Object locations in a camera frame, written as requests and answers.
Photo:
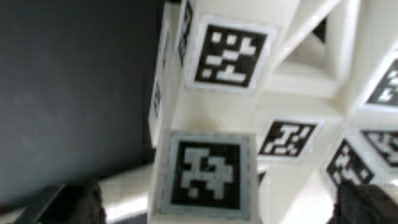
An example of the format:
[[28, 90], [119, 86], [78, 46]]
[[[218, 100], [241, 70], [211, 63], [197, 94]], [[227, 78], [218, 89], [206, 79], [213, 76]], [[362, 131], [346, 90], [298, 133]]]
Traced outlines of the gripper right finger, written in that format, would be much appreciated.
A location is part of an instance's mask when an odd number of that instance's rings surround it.
[[398, 203], [376, 185], [339, 184], [330, 224], [398, 224]]

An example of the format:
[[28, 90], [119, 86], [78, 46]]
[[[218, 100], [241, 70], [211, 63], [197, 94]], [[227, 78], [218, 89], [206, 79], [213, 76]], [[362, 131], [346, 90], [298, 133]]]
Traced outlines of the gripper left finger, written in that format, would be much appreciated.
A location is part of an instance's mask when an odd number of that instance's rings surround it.
[[12, 224], [106, 224], [97, 182], [49, 185]]

